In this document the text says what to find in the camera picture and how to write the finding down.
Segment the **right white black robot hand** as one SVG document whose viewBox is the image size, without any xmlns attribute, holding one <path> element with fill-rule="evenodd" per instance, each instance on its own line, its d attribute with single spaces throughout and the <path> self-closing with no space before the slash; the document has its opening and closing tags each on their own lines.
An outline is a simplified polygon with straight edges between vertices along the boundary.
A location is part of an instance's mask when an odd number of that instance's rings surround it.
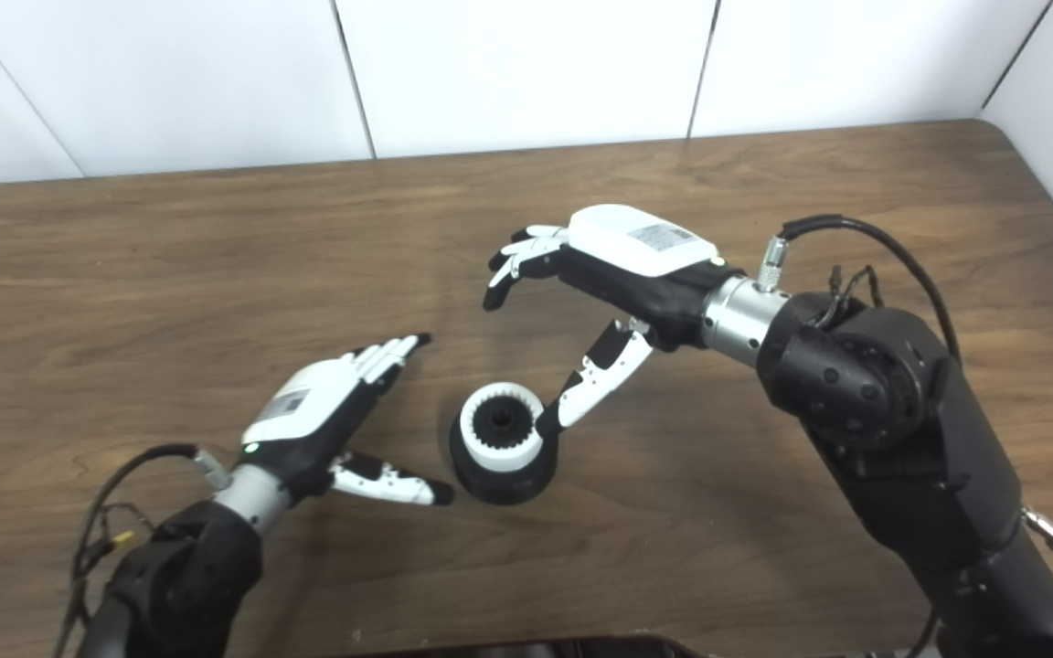
<svg viewBox="0 0 1053 658">
<path fill-rule="evenodd" d="M 618 204 L 574 212 L 564 228 L 518 230 L 488 267 L 488 312 L 505 304 L 518 280 L 557 278 L 625 313 L 605 325 L 540 413 L 535 428 L 545 439 L 572 428 L 654 351 L 706 348 L 707 297 L 739 275 L 697 233 Z"/>
</svg>

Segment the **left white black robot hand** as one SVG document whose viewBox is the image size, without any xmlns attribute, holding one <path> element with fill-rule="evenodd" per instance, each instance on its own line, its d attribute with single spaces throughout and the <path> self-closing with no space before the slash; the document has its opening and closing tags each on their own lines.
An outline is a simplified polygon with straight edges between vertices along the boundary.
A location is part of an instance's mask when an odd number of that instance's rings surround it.
<svg viewBox="0 0 1053 658">
<path fill-rule="evenodd" d="M 293 507 L 329 491 L 389 503 L 450 505 L 450 484 L 347 448 L 430 334 L 404 334 L 298 370 L 245 430 L 231 484 L 218 496 L 250 516 L 253 504 Z"/>
</svg>

